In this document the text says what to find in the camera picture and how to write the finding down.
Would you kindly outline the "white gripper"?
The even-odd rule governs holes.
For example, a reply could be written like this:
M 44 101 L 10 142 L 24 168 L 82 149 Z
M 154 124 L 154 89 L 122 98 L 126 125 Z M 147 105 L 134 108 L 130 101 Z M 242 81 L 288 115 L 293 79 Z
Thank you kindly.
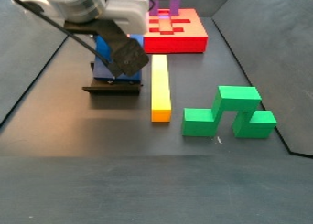
M 126 34 L 143 35 L 149 30 L 149 0 L 101 0 L 98 19 L 113 20 Z

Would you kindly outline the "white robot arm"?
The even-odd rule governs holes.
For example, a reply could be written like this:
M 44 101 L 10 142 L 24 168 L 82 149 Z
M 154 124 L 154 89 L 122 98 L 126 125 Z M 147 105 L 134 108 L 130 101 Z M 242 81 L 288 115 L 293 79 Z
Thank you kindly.
M 40 6 L 46 16 L 87 23 L 111 19 L 126 34 L 149 30 L 149 0 L 22 0 Z

